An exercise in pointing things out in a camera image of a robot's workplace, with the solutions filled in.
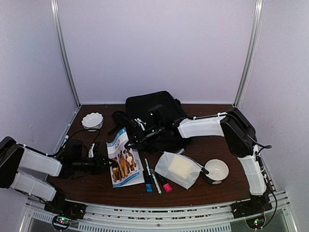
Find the dog picture book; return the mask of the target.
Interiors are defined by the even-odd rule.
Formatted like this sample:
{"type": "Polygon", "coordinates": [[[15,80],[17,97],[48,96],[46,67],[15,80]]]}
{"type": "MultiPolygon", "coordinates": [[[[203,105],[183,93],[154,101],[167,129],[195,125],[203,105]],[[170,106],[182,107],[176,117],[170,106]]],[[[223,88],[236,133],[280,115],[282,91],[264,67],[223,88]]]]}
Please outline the dog picture book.
{"type": "Polygon", "coordinates": [[[126,128],[122,128],[110,143],[107,143],[112,187],[120,188],[144,183],[143,167],[137,150],[125,148],[128,142],[126,128]]]}

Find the black student backpack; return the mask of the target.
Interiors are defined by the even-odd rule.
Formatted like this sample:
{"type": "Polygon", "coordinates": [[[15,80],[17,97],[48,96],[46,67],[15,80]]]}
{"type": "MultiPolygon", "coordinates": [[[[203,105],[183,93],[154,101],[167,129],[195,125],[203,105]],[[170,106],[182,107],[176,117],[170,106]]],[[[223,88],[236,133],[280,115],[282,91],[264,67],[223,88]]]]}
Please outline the black student backpack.
{"type": "Polygon", "coordinates": [[[126,128],[128,121],[140,118],[146,122],[146,130],[154,127],[168,127],[176,133],[176,139],[170,142],[160,143],[158,141],[140,143],[141,148],[150,154],[154,152],[176,153],[184,149],[189,139],[182,138],[178,126],[181,120],[188,118],[187,113],[182,109],[181,103],[167,91],[133,96],[126,99],[125,111],[115,111],[112,114],[116,127],[108,132],[112,134],[118,127],[126,128]]]}

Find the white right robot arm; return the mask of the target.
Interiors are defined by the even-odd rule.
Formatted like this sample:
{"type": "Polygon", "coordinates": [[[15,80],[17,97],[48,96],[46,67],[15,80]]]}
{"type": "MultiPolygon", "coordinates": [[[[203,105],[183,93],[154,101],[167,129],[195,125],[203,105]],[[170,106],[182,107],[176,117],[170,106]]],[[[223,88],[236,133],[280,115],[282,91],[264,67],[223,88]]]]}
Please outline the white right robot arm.
{"type": "Polygon", "coordinates": [[[173,110],[158,104],[148,109],[147,115],[145,121],[140,118],[128,121],[133,135],[125,148],[149,153],[175,151],[191,137],[222,136],[245,171],[250,190],[248,210],[256,214],[265,207],[269,200],[268,185],[258,156],[260,147],[270,149],[271,146],[258,143],[254,127],[238,108],[213,116],[188,117],[183,109],[173,110]]]}

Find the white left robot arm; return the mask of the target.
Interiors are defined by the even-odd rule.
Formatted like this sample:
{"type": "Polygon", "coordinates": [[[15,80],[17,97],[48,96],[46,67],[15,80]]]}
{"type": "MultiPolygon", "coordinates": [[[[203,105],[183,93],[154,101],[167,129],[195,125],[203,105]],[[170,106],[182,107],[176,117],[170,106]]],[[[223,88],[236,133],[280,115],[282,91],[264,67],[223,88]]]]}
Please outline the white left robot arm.
{"type": "Polygon", "coordinates": [[[65,193],[33,176],[33,173],[67,179],[76,172],[100,174],[108,171],[116,162],[101,155],[98,146],[98,143],[93,143],[87,155],[83,156],[83,142],[67,140],[64,150],[53,157],[6,136],[0,142],[0,187],[49,202],[58,214],[64,215],[70,209],[65,193]]]}

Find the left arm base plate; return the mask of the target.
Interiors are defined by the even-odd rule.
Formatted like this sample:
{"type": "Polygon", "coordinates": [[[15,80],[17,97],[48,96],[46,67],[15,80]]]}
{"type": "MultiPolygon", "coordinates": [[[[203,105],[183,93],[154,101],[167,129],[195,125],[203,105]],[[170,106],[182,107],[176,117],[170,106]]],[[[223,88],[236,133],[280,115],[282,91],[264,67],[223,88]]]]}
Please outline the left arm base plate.
{"type": "Polygon", "coordinates": [[[83,219],[85,215],[86,205],[65,201],[63,204],[47,203],[44,210],[57,215],[63,215],[71,219],[83,219]]]}

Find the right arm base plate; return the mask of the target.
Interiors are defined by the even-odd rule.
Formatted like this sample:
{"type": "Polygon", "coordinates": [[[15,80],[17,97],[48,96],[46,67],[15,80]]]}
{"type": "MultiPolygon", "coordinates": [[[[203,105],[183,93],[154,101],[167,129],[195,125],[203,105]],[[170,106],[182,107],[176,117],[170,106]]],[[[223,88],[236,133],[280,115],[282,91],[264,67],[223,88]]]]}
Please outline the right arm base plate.
{"type": "Polygon", "coordinates": [[[231,211],[234,218],[242,218],[262,214],[272,209],[272,204],[261,200],[236,201],[231,204],[231,211]]]}

